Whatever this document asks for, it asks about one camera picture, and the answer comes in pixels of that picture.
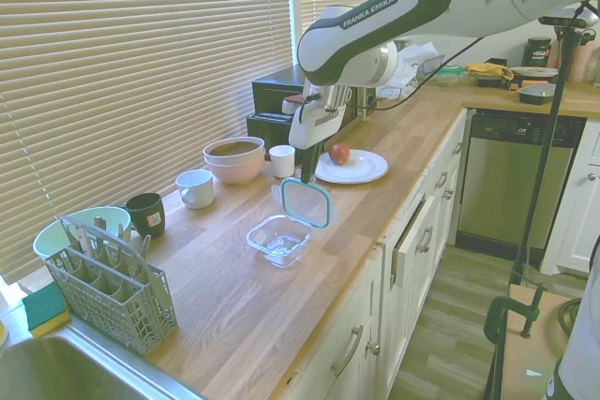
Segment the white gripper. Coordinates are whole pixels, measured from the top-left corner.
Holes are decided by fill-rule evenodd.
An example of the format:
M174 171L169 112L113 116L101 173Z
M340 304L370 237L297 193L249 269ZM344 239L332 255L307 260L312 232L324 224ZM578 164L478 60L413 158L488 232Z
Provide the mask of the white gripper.
M345 105L335 112L327 111L319 101L305 103L295 111L289 133L289 144L294 148L307 148L300 152L302 183L307 184L315 173L323 153L323 141L338 132L345 111Z

